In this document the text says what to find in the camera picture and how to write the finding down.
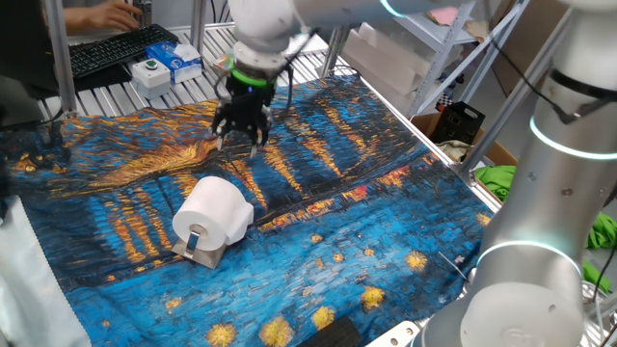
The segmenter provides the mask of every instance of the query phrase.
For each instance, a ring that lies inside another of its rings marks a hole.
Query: blue fabric
[[[281,94],[273,113],[281,112]],[[490,210],[357,77],[294,89],[271,145],[204,136],[216,102],[3,135],[47,260],[94,346],[298,345],[349,315],[366,343],[455,300]],[[255,207],[210,270],[172,217],[217,175]]]

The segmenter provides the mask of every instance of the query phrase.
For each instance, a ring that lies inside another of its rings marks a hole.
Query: blue box
[[[172,73],[172,81],[180,83],[201,75],[201,62],[194,59],[185,62],[174,51],[177,45],[172,42],[160,42],[146,48],[148,59],[156,59]]]

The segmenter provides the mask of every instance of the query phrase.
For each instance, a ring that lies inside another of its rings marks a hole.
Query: white box
[[[404,116],[407,115],[410,108],[412,108],[414,99],[416,98],[416,92],[401,94],[378,77],[375,73],[371,72],[370,68],[360,64],[354,58],[348,56],[344,51],[341,54],[341,57],[345,60],[345,62],[347,62],[347,64],[349,64],[349,66],[357,69],[366,82],[375,88],[379,94],[381,94],[390,104],[392,104],[392,106],[394,106]],[[437,82],[435,86],[431,88],[431,92],[433,92],[439,85],[440,83]],[[432,105],[427,107],[422,114],[435,113],[436,104],[437,100],[435,100]]]
[[[368,44],[355,30],[349,33],[343,52],[380,76],[400,94],[411,92],[421,82],[421,78],[416,78],[416,72],[410,67],[400,64]]]
[[[152,62],[156,63],[155,69],[147,67]],[[148,59],[132,65],[131,73],[137,92],[147,99],[154,99],[170,91],[172,85],[170,70],[156,59]]]
[[[364,23],[358,33],[378,51],[412,68],[422,78],[426,77],[435,59],[436,52],[431,47],[393,19]],[[452,64],[462,51],[462,45],[453,46],[443,67]]]

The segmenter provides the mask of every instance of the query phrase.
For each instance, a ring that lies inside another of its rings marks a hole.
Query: teal light ring
[[[539,243],[539,242],[535,242],[535,241],[508,241],[508,242],[503,242],[503,243],[500,243],[498,245],[492,246],[491,248],[486,250],[482,255],[480,255],[480,257],[478,258],[478,262],[477,262],[476,266],[478,266],[480,264],[480,261],[482,261],[482,258],[485,257],[490,252],[496,251],[496,250],[504,248],[504,247],[511,247],[511,246],[539,247],[539,248],[545,249],[547,251],[551,251],[551,252],[553,252],[555,254],[559,254],[559,255],[565,257],[566,259],[568,259],[568,261],[570,261],[572,266],[574,266],[577,269],[578,274],[582,277],[582,273],[580,272],[580,268],[578,268],[577,263],[574,262],[569,256],[567,256],[565,253],[559,251],[558,249],[556,249],[553,246],[545,245],[545,244],[542,244],[542,243]]]
[[[402,13],[399,13],[397,10],[395,10],[388,2],[388,0],[380,0],[382,2],[382,5],[384,5],[384,7],[386,8],[386,10],[388,10],[389,13],[392,13],[392,15],[394,16],[398,16],[398,17],[404,17],[405,15]]]
[[[581,150],[572,149],[569,147],[565,147],[561,144],[558,144],[557,142],[549,139],[545,134],[543,134],[540,131],[540,129],[538,129],[538,127],[536,126],[534,117],[531,118],[531,121],[529,122],[529,127],[531,128],[531,132],[540,141],[566,154],[570,154],[578,158],[592,159],[592,160],[615,160],[617,159],[617,153],[590,153],[590,152],[584,152]]]

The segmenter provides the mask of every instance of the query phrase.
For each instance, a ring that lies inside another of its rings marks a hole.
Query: toilet paper roll
[[[196,248],[215,251],[239,241],[253,222],[253,206],[228,181],[200,179],[174,216],[174,231],[188,242],[191,231],[201,234]]]

